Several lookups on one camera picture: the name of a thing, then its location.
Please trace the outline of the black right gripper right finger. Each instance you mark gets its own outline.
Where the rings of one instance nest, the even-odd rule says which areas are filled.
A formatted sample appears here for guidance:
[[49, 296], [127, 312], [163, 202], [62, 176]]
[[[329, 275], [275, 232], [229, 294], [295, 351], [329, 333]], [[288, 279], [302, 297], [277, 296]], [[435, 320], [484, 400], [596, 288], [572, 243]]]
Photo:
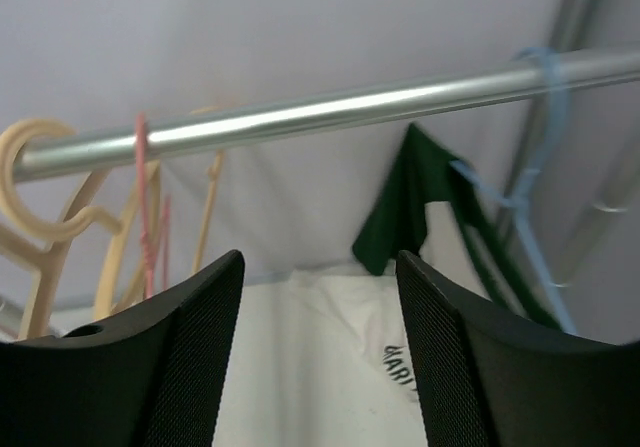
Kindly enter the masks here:
[[635, 446], [639, 346], [520, 317], [410, 252], [396, 278], [432, 446]]

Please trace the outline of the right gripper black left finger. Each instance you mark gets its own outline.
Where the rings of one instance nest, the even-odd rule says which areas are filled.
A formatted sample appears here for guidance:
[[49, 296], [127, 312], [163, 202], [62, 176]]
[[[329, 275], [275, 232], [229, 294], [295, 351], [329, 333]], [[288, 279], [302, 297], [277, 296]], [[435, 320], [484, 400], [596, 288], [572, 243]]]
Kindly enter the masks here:
[[62, 337], [1, 347], [5, 446], [208, 446], [241, 303], [230, 251], [150, 299]]

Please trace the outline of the pink wire hanger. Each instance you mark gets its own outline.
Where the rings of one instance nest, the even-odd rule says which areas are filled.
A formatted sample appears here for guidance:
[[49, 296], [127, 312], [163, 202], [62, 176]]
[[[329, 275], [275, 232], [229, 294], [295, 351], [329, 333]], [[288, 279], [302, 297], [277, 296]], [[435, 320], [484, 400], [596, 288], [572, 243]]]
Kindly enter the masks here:
[[154, 166], [151, 179], [148, 179], [146, 170], [146, 152], [148, 147], [147, 122], [144, 113], [136, 116], [134, 123], [135, 133], [135, 166], [137, 179], [137, 192], [140, 204], [141, 234], [140, 245], [144, 262], [145, 286], [143, 299], [147, 300], [154, 295], [155, 269], [158, 258], [161, 258], [162, 290], [169, 287], [169, 232], [171, 197], [166, 195], [162, 204], [162, 209], [156, 218], [156, 227], [151, 226], [151, 217], [148, 208], [148, 185], [152, 180], [159, 184], [159, 163]]

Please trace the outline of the blue wire hanger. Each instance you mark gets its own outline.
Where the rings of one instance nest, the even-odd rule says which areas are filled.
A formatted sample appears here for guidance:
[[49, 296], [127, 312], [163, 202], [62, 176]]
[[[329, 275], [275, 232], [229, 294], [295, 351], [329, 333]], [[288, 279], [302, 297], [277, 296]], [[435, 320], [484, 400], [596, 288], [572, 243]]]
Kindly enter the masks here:
[[543, 138], [535, 148], [526, 166], [517, 177], [511, 194], [499, 194], [461, 160], [455, 160], [451, 167], [485, 196], [512, 212], [512, 224], [520, 243], [533, 267], [537, 280], [549, 300], [553, 313], [557, 315], [562, 331], [576, 335], [576, 327], [559, 293], [559, 285], [554, 282], [547, 261], [542, 254], [529, 220], [530, 194], [538, 175], [544, 168], [553, 149], [559, 142], [566, 126], [569, 112], [569, 90], [557, 63], [556, 53], [543, 47], [523, 50], [517, 58], [535, 59], [539, 63], [544, 78], [547, 103], [547, 123]]

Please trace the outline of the dark green t shirt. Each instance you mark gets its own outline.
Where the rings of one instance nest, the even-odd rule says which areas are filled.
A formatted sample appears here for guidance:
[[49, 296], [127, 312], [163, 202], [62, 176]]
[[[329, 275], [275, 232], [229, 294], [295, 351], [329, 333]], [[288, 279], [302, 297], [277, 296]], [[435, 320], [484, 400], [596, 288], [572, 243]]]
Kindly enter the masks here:
[[502, 246], [466, 167], [410, 125], [351, 248], [362, 273], [292, 276], [293, 292], [422, 413], [433, 446], [494, 446], [497, 435], [460, 315], [419, 270], [391, 273], [400, 253], [428, 249], [453, 282], [558, 327]]

